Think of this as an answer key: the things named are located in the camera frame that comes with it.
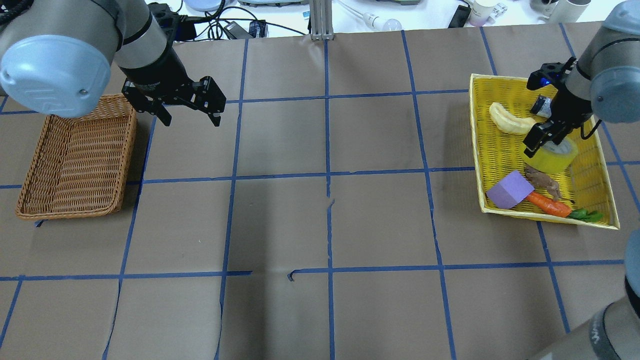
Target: black phone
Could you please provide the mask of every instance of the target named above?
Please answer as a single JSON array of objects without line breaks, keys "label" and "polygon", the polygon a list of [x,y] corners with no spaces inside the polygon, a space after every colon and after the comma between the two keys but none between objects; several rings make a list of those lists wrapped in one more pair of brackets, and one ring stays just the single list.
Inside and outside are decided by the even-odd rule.
[{"label": "black phone", "polygon": [[458,5],[458,9],[453,14],[453,18],[451,19],[451,22],[449,23],[449,29],[451,29],[451,28],[462,28],[465,25],[465,23],[467,22],[467,19],[469,18],[469,14],[470,13],[471,13],[471,7],[464,6],[464,5]]}]

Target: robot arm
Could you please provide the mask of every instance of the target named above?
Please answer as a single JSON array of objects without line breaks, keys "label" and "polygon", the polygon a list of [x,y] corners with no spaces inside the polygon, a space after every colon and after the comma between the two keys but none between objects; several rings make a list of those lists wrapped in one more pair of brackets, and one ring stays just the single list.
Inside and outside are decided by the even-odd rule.
[{"label": "robot arm", "polygon": [[122,92],[139,112],[168,126],[164,105],[185,105],[220,124],[222,91],[210,76],[189,78],[143,0],[32,1],[0,33],[0,84],[22,105],[85,115],[97,105],[115,60],[127,76]]},{"label": "robot arm", "polygon": [[525,137],[528,157],[547,141],[560,144],[593,113],[606,122],[640,120],[640,0],[616,6],[574,63],[546,63],[529,76],[529,90],[553,85],[558,93],[551,117]]}]

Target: black hose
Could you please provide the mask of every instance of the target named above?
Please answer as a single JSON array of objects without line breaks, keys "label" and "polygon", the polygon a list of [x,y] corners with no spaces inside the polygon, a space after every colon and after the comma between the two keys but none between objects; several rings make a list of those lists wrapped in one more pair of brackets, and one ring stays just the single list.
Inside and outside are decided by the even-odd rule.
[{"label": "black hose", "polygon": [[33,0],[22,0],[14,7],[8,9],[5,13],[0,15],[0,25],[4,25],[18,17],[24,10],[27,10],[29,6],[33,4]]}]

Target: basket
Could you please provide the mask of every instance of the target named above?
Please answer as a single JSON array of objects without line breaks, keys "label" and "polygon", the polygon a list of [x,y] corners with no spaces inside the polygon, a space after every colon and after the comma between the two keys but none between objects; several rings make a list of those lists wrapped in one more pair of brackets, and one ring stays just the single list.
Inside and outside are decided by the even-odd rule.
[{"label": "basket", "polygon": [[24,220],[97,217],[120,210],[136,112],[103,95],[89,114],[47,116],[15,213]]},{"label": "basket", "polygon": [[[575,204],[565,202],[567,205],[574,209],[597,210],[604,214],[601,221],[591,223],[548,215],[528,201],[523,201],[512,209],[500,209],[485,195],[487,190],[510,172],[519,170],[524,174],[525,167],[519,153],[520,144],[525,135],[506,134],[498,130],[489,115],[491,103],[500,102],[517,117],[532,117],[538,121],[544,121],[543,117],[529,113],[529,109],[538,95],[553,97],[557,92],[552,86],[546,86],[535,92],[530,91],[526,84],[527,80],[523,78],[471,75],[469,108],[478,198],[482,212],[547,222],[619,229],[618,212],[597,132],[588,140],[580,139],[580,131],[569,134],[568,137],[578,146],[578,155],[564,172],[550,176],[560,184],[563,197],[575,201]],[[593,128],[595,122],[592,118],[584,125],[586,132]],[[536,191],[550,197],[546,190],[537,188]]]}]

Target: yellow basket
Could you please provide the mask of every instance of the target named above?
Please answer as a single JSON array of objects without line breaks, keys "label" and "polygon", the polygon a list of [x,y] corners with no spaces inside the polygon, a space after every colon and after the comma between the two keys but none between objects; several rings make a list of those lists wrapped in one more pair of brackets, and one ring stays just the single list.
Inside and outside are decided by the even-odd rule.
[{"label": "yellow basket", "polygon": [[[506,134],[498,130],[489,115],[489,106],[493,102],[499,102],[517,117],[533,117],[543,121],[544,118],[530,114],[529,109],[538,95],[553,97],[556,94],[553,86],[546,86],[534,92],[528,90],[526,85],[527,80],[523,78],[471,75],[469,108],[478,198],[482,212],[547,222],[619,229],[620,221],[613,200],[611,181],[597,132],[588,140],[580,139],[580,131],[572,132],[568,137],[578,145],[578,155],[569,168],[560,174],[551,175],[551,178],[560,184],[563,197],[575,201],[575,204],[567,202],[567,205],[574,209],[597,210],[604,214],[601,221],[591,223],[555,217],[543,213],[541,209],[526,200],[513,209],[500,209],[486,197],[486,191],[503,177],[514,170],[524,174],[525,167],[518,150],[525,135]],[[592,118],[585,123],[585,132],[592,129],[594,125]],[[536,191],[551,197],[546,190],[537,188]]]}]

